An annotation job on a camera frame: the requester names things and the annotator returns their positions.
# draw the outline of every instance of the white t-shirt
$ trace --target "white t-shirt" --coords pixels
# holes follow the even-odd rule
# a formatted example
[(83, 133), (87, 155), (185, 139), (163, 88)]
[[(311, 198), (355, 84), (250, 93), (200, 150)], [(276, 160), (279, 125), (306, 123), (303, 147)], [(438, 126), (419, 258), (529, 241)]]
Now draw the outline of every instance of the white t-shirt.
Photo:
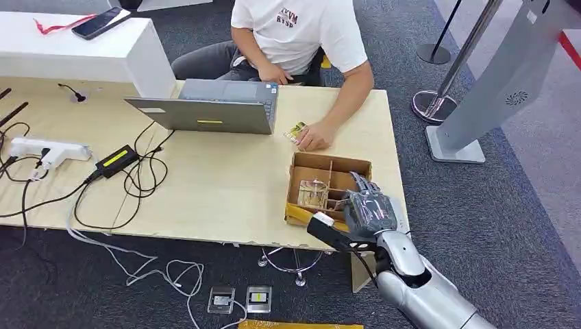
[(352, 0), (236, 0), (232, 27), (252, 29), (265, 56), (291, 75), (305, 73), (319, 47), (341, 72), (367, 60)]

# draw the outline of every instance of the smartphone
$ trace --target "smartphone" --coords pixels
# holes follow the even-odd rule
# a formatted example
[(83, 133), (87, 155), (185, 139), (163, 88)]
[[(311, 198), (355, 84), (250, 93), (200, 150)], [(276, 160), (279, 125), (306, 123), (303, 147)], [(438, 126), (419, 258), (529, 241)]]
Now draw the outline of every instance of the smartphone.
[(131, 17), (131, 12), (119, 7), (113, 7), (106, 12), (99, 14), (92, 19), (75, 26), (72, 31), (85, 40), (90, 40), (109, 29), (121, 24)]

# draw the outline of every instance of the yellow object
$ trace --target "yellow object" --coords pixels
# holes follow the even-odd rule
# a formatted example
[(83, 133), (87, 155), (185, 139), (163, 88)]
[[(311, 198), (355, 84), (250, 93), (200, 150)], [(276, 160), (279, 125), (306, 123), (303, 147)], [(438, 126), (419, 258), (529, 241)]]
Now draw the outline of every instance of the yellow object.
[(222, 122), (220, 120), (198, 120), (198, 123), (213, 123), (213, 124), (221, 125), (224, 122)]
[[(308, 210), (304, 210), (303, 208), (300, 208), (298, 206), (295, 206), (294, 204), (287, 203), (286, 204), (286, 215), (291, 216), (292, 218), (294, 218), (298, 221), (301, 221), (301, 222), (305, 223), (306, 225), (308, 225), (310, 222), (310, 219), (313, 216), (313, 213), (308, 211)], [(335, 223), (333, 224), (333, 227), (336, 228), (337, 230), (340, 230), (343, 232), (349, 231), (349, 228), (347, 227), (346, 224), (339, 223), (337, 221), (335, 221)]]
[(331, 69), (331, 62), (329, 61), (329, 58), (327, 58), (327, 55), (323, 56), (323, 62), (321, 63), (321, 68), (322, 69)]
[(119, 154), (117, 154), (116, 156), (111, 158), (109, 161), (103, 163), (103, 167), (109, 167), (113, 162), (119, 160), (125, 154), (127, 154), (127, 150), (123, 150), (123, 151), (119, 152)]
[(282, 322), (246, 320), (238, 324), (238, 329), (363, 329), (359, 324), (285, 324)]

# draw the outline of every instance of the red stripe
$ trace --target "red stripe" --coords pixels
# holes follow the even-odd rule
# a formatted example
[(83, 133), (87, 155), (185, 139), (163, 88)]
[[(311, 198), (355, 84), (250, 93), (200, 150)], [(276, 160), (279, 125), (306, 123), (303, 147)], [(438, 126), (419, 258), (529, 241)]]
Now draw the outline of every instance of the red stripe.
[(559, 36), (559, 43), (561, 46), (563, 46), (563, 49), (569, 54), (569, 56), (571, 56), (571, 59), (575, 65), (577, 65), (577, 67), (581, 70), (581, 56), (579, 56), (579, 53), (577, 50), (575, 50), (575, 47), (573, 47), (571, 41), (563, 31), (561, 31)]
[(43, 35), (47, 35), (47, 34), (49, 34), (50, 32), (52, 32), (52, 31), (54, 31), (56, 29), (67, 29), (69, 27), (73, 27), (73, 26), (75, 26), (75, 25), (77, 25), (79, 23), (82, 23), (84, 21), (87, 21), (87, 20), (89, 20), (89, 19), (91, 19), (91, 18), (93, 18), (95, 16), (96, 16), (95, 14), (87, 15), (87, 16), (85, 16), (83, 18), (77, 19), (76, 21), (72, 22), (71, 24), (68, 24), (68, 25), (53, 25), (53, 26), (47, 27), (46, 29), (36, 19), (34, 19), (34, 22), (36, 23), (36, 28), (38, 29), (38, 31), (40, 33), (42, 33)]

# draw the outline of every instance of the yellow sticker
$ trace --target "yellow sticker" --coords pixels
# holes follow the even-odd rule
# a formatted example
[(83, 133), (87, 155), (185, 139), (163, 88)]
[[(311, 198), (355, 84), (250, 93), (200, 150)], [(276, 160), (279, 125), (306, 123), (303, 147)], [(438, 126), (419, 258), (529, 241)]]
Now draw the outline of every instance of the yellow sticker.
[(212, 124), (221, 125), (223, 122), (220, 120), (198, 120), (198, 123), (212, 123)]
[(113, 162), (119, 160), (122, 156), (124, 156), (125, 154), (127, 154), (127, 150), (124, 149), (121, 153), (117, 154), (116, 156), (114, 156), (113, 158), (109, 159), (109, 161), (103, 163), (103, 167), (108, 167), (110, 166)]

